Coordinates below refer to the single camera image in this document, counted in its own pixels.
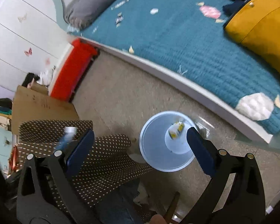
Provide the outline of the light blue plastic trash bin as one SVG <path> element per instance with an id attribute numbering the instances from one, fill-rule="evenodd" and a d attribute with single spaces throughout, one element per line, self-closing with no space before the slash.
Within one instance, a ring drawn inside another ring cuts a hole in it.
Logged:
<path id="1" fill-rule="evenodd" d="M 168 129 L 178 121 L 185 127 L 179 137 L 172 140 Z M 164 111 L 152 116 L 139 136 L 139 148 L 145 161 L 162 172 L 175 172 L 187 167 L 195 158 L 187 142 L 187 131 L 192 127 L 198 130 L 197 125 L 180 112 Z"/>

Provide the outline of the clear plastic bottle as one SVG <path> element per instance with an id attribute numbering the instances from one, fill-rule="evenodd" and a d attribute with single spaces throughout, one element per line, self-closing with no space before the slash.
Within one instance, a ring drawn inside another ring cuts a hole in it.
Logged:
<path id="1" fill-rule="evenodd" d="M 66 126 L 64 128 L 64 134 L 60 138 L 57 146 L 55 147 L 55 151 L 65 151 L 68 147 L 69 143 L 72 142 L 74 137 L 76 136 L 77 128 L 73 126 Z"/>

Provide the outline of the red storage bench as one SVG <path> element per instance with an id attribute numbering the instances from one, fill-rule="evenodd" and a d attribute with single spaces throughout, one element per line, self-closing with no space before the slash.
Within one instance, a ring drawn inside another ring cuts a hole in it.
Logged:
<path id="1" fill-rule="evenodd" d="M 98 51 L 92 45 L 75 39 L 55 71 L 48 94 L 55 99 L 69 102 L 84 72 Z"/>

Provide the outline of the teal quilted bed mattress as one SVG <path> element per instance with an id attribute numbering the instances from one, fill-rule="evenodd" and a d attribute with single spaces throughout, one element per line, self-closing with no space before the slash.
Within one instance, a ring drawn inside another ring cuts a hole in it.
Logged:
<path id="1" fill-rule="evenodd" d="M 236 45 L 223 24 L 205 17 L 199 2 L 221 9 L 227 0 L 115 0 L 80 32 L 121 51 L 161 65 L 210 91 L 232 108 L 263 93 L 280 97 L 280 75 L 260 56 Z M 267 133 L 280 131 L 280 108 L 258 121 Z"/>

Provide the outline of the white plastic bag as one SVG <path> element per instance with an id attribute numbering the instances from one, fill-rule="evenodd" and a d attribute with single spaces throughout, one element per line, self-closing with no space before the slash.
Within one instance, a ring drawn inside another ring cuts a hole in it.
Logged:
<path id="1" fill-rule="evenodd" d="M 46 70 L 45 72 L 41 72 L 39 74 L 39 79 L 37 80 L 37 83 L 43 86 L 49 86 L 52 82 L 54 72 L 55 70 L 53 68 Z"/>

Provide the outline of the yellow white carton trash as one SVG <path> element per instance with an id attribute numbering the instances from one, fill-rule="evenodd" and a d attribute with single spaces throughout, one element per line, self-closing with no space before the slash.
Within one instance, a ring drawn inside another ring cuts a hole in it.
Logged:
<path id="1" fill-rule="evenodd" d="M 185 124 L 181 121 L 175 122 L 173 125 L 171 125 L 168 129 L 168 134 L 172 140 L 175 140 L 179 137 L 179 135 L 182 133 L 183 129 L 185 127 Z"/>

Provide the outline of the yellow cushion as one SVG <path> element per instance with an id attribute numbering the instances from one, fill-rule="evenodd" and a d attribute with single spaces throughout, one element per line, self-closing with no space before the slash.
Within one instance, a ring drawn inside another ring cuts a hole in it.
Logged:
<path id="1" fill-rule="evenodd" d="M 262 57 L 280 74 L 280 0 L 246 0 L 223 27 L 235 43 Z"/>

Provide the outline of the white wardrobe with butterflies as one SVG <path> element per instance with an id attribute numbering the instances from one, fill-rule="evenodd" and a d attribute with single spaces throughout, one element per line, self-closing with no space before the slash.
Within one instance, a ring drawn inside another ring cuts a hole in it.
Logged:
<path id="1" fill-rule="evenodd" d="M 68 37 L 53 0 L 0 0 L 0 86 L 16 91 L 29 72 L 58 64 Z"/>

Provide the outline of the mint green cabinet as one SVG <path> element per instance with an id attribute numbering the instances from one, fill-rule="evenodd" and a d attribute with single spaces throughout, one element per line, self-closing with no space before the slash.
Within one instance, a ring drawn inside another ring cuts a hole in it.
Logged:
<path id="1" fill-rule="evenodd" d="M 0 169 L 8 175 L 9 157 L 13 148 L 13 135 L 10 131 L 0 128 Z"/>

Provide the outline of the brown cardboard box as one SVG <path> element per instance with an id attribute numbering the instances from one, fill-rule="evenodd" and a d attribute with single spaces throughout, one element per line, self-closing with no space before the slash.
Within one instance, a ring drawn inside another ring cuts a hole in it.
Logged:
<path id="1" fill-rule="evenodd" d="M 11 132 L 30 120 L 78 120 L 73 104 L 18 86 L 13 99 Z"/>

